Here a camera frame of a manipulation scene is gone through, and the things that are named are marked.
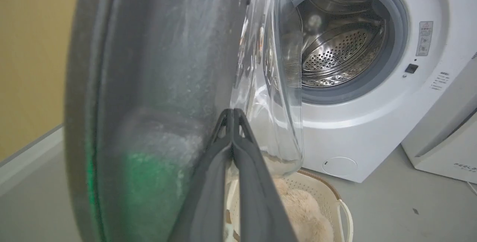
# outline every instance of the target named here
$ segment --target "gray rubber seal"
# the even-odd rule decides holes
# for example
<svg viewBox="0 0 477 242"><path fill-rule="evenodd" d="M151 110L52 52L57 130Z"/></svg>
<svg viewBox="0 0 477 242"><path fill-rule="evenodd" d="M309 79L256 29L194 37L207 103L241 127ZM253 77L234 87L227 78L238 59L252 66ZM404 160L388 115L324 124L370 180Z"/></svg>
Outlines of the gray rubber seal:
<svg viewBox="0 0 477 242"><path fill-rule="evenodd" d="M298 6L304 0L292 0ZM379 0L390 16L388 40L371 67L358 77L341 85L327 88L303 86L303 101L315 104L335 104L363 96L380 85L399 63L407 43L407 11L401 0Z"/></svg>

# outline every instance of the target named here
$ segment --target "yellow wall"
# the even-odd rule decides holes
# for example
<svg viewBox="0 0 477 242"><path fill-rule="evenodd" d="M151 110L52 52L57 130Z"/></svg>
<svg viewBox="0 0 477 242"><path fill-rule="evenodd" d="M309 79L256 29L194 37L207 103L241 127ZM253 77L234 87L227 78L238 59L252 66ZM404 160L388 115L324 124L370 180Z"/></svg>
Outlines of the yellow wall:
<svg viewBox="0 0 477 242"><path fill-rule="evenodd" d="M76 0L0 0L0 161L63 120Z"/></svg>

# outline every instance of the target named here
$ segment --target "white appliance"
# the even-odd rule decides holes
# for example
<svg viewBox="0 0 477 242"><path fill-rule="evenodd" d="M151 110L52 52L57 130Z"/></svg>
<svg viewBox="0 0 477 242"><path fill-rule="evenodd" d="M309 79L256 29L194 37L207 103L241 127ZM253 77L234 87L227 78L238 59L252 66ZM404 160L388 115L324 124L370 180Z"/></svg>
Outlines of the white appliance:
<svg viewBox="0 0 477 242"><path fill-rule="evenodd" d="M477 183L476 74L474 59L402 142L416 169Z"/></svg>
<svg viewBox="0 0 477 242"><path fill-rule="evenodd" d="M477 51L471 1L378 0L390 21L381 58L350 81L303 90L303 167L366 179Z"/></svg>

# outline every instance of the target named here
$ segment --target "white cable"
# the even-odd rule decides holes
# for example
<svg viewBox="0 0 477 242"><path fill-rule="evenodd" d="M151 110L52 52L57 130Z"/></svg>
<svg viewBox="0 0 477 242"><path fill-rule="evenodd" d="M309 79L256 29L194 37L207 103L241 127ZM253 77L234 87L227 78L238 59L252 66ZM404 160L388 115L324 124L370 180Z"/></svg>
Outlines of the white cable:
<svg viewBox="0 0 477 242"><path fill-rule="evenodd" d="M472 186L472 184L470 184L470 182L466 181L467 184L469 185L470 189L472 189L472 191L477 195L477 190Z"/></svg>

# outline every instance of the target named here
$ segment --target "basket rim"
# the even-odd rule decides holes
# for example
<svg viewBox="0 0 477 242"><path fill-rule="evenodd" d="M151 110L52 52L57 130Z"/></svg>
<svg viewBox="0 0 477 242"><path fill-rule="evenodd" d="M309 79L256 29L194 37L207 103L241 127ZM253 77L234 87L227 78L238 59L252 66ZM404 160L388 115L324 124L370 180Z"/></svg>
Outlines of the basket rim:
<svg viewBox="0 0 477 242"><path fill-rule="evenodd" d="M339 195L338 191L335 189L335 187L333 187L331 184L329 184L327 181L325 181L324 179L320 178L319 176L313 174L312 172L308 171L308 170L305 170L305 169L300 169L297 171L298 174L302 174L304 176L308 176L308 177L311 177L312 179L316 179L320 182L322 182L324 185L326 185L334 194L334 196L336 197L336 200L339 201L341 200L341 196Z"/></svg>

